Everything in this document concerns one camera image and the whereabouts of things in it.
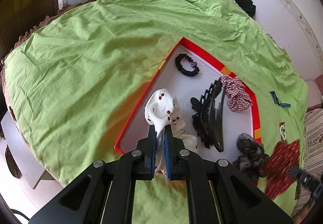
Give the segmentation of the red polka dot scrunchie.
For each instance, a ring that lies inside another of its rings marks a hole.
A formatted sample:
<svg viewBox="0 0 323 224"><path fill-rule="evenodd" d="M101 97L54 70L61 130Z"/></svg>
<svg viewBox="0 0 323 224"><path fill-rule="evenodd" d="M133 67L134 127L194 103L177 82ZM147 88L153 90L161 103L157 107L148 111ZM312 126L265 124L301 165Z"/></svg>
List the red polka dot scrunchie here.
<svg viewBox="0 0 323 224"><path fill-rule="evenodd" d="M299 165L299 146L299 140L291 144L279 141L266 161L263 168L267 179L265 195L271 200L284 193L294 182L288 175L294 165Z"/></svg>

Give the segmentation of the black grey organza scrunchie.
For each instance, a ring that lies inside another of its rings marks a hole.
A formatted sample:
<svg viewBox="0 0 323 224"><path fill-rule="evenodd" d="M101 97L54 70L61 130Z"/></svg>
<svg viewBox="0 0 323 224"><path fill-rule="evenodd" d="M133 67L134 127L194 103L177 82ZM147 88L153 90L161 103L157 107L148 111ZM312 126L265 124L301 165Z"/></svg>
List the black grey organza scrunchie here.
<svg viewBox="0 0 323 224"><path fill-rule="evenodd" d="M233 165L252 182L264 178L263 168L269 155L264 152L263 145L247 133L241 133L237 139L237 148L241 155L233 162Z"/></svg>

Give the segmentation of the black hair claw clips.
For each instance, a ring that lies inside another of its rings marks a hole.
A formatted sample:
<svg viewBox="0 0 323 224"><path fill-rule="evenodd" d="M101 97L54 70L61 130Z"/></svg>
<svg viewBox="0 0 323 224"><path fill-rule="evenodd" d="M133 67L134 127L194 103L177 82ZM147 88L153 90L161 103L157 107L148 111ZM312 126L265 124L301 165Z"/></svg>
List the black hair claw clips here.
<svg viewBox="0 0 323 224"><path fill-rule="evenodd" d="M198 100L191 98L192 109L196 114L193 128L206 148L214 146L218 152L224 151L223 141L223 104L225 88L221 80L215 80Z"/></svg>

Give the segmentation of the red plaid scrunchie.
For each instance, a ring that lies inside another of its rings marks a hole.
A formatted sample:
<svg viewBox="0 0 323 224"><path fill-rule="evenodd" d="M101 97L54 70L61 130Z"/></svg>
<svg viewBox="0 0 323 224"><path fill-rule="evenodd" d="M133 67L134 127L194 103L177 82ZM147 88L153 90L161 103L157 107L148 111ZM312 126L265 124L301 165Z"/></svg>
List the red plaid scrunchie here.
<svg viewBox="0 0 323 224"><path fill-rule="evenodd" d="M223 75L221 83L228 98L228 107L232 112L242 112L252 106L251 97L245 90L245 84L238 77Z"/></svg>

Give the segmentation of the white cherry print scrunchie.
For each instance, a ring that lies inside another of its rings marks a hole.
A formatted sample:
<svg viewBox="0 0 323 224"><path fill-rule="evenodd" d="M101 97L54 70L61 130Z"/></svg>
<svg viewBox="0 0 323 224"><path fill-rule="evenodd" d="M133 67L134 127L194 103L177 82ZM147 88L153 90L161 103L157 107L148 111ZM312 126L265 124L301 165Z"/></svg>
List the white cherry print scrunchie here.
<svg viewBox="0 0 323 224"><path fill-rule="evenodd" d="M164 146L164 129L167 125L171 126L172 136L183 141L185 149L197 151L197 138L185 133L186 124L181 116L179 102L168 90L159 89L152 94L145 106L145 119L154 126L156 132L156 172L168 175Z"/></svg>

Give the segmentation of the striped floral pillow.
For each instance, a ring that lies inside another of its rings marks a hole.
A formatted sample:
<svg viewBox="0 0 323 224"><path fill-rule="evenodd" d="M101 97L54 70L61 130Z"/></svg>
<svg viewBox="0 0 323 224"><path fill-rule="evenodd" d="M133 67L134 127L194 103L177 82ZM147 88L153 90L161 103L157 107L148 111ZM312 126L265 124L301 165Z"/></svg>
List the striped floral pillow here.
<svg viewBox="0 0 323 224"><path fill-rule="evenodd" d="M320 180L322 176L322 109L314 109L305 115L305 152L304 170Z"/></svg>

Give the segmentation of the red tray box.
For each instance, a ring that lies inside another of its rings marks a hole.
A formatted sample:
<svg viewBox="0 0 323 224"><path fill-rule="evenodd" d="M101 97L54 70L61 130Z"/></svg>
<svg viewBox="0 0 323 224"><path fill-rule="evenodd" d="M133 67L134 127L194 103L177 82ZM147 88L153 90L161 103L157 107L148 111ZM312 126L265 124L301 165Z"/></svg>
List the red tray box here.
<svg viewBox="0 0 323 224"><path fill-rule="evenodd" d="M208 161L225 159L251 181L265 162L256 96L223 63L180 39L136 104L115 150L125 154L153 134L153 171L170 172L166 128L187 150Z"/></svg>

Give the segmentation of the pink quilted headboard cushion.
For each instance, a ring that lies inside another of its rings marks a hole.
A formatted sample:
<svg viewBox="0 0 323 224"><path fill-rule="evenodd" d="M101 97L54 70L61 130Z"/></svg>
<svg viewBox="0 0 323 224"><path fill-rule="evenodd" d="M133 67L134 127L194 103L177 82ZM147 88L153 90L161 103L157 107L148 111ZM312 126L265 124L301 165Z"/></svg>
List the pink quilted headboard cushion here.
<svg viewBox="0 0 323 224"><path fill-rule="evenodd" d="M314 80L306 80L308 85L307 111L322 108L322 94Z"/></svg>

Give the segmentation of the green bed cover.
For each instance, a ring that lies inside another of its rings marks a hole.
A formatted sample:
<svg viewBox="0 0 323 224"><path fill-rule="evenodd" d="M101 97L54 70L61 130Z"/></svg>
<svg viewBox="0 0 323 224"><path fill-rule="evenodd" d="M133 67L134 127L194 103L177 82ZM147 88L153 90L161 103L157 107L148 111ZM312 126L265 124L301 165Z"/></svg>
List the green bed cover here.
<svg viewBox="0 0 323 224"><path fill-rule="evenodd" d="M264 148L306 148L308 86L280 48L231 0L98 0L35 31L8 54L4 85L22 136L62 185L93 161L119 158L113 145L168 56L186 37L256 95Z"/></svg>

